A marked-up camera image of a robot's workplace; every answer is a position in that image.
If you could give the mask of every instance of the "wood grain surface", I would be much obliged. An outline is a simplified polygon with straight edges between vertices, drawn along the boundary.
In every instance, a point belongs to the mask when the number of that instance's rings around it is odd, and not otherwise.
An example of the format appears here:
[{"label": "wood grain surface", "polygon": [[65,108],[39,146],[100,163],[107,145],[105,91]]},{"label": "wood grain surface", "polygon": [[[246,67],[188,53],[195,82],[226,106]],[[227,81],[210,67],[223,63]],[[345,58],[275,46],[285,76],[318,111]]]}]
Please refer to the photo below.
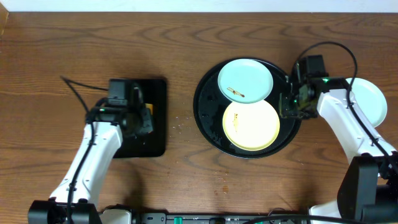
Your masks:
[{"label": "wood grain surface", "polygon": [[[60,75],[97,86],[117,77],[168,80],[165,154],[114,160],[99,210],[124,203],[267,213],[335,199],[348,163],[321,118],[304,121],[277,154],[245,160],[208,143],[192,110],[198,82],[218,62],[252,56],[289,71],[302,50],[324,40],[351,48],[358,76],[383,91],[389,111],[377,130],[398,145],[398,15],[12,13],[0,45],[0,223],[26,223],[32,201],[48,199],[80,145],[84,111]],[[312,53],[324,55],[331,76],[352,76],[343,50]],[[89,105],[104,94],[78,91]]]}]

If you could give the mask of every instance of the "yellow plate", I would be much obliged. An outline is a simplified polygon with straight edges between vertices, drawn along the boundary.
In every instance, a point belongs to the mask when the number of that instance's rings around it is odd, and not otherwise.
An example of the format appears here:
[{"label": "yellow plate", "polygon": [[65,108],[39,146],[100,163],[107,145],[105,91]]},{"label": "yellow plate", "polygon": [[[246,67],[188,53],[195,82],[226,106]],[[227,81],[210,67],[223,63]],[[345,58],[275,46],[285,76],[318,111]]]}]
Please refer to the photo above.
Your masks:
[{"label": "yellow plate", "polygon": [[266,101],[242,104],[232,102],[224,112],[226,137],[241,149],[257,151],[272,144],[279,134],[279,117]]}]

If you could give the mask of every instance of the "black mat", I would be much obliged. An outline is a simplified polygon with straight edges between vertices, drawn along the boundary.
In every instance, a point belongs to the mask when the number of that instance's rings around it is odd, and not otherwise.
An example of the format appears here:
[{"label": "black mat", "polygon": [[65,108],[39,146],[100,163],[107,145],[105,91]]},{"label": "black mat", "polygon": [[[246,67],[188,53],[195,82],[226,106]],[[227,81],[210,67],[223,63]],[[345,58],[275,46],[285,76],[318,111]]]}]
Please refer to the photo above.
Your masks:
[{"label": "black mat", "polygon": [[154,105],[154,131],[137,138],[123,137],[114,158],[157,157],[166,150],[167,85],[165,80],[134,80],[142,90],[144,102]]},{"label": "black mat", "polygon": [[[280,120],[280,131],[276,140],[265,149],[258,151],[247,151],[236,147],[226,137],[223,130],[223,115],[227,106],[231,103],[229,99],[221,93],[218,88],[218,73],[228,62],[241,58],[234,58],[221,62],[214,66],[206,75],[200,80],[195,97],[193,98],[193,114],[195,121],[202,135],[214,147],[219,150],[240,158],[255,159],[270,156],[279,150],[283,149],[299,130],[301,121],[296,119],[282,119]],[[265,99],[270,103],[276,112],[279,114],[279,93],[283,91],[290,91],[290,86],[286,82],[286,73],[276,65],[261,60],[258,58],[248,58],[257,60],[268,68],[274,79],[274,87],[271,93]]]}]

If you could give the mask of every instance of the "light blue plate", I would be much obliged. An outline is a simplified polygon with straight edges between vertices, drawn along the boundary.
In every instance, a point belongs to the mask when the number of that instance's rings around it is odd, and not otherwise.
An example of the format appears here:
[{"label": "light blue plate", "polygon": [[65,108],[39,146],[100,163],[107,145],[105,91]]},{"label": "light blue plate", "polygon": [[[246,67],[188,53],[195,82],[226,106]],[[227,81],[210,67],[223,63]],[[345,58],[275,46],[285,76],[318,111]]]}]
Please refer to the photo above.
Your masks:
[{"label": "light blue plate", "polygon": [[354,79],[352,92],[373,127],[379,126],[387,116],[387,101],[383,92],[375,84],[363,78]]},{"label": "light blue plate", "polygon": [[229,100],[255,103],[265,99],[272,90],[271,72],[260,62],[238,59],[227,63],[218,75],[218,87]]}]

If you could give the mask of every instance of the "plate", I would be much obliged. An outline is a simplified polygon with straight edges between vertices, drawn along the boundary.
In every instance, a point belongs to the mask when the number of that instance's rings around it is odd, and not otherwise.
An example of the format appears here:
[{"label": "plate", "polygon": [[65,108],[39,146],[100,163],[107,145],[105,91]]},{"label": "plate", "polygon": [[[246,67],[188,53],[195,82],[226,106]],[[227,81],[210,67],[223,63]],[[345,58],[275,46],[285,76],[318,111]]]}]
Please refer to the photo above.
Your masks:
[{"label": "plate", "polygon": [[223,116],[226,137],[244,150],[269,146],[278,136],[279,128],[278,114],[265,100],[251,104],[232,102]]},{"label": "plate", "polygon": [[222,94],[238,103],[255,103],[265,99],[273,84],[267,67],[245,58],[228,62],[218,75],[218,88]]},{"label": "plate", "polygon": [[381,90],[363,78],[355,78],[351,91],[355,94],[356,102],[373,127],[379,126],[387,116],[387,101]]}]

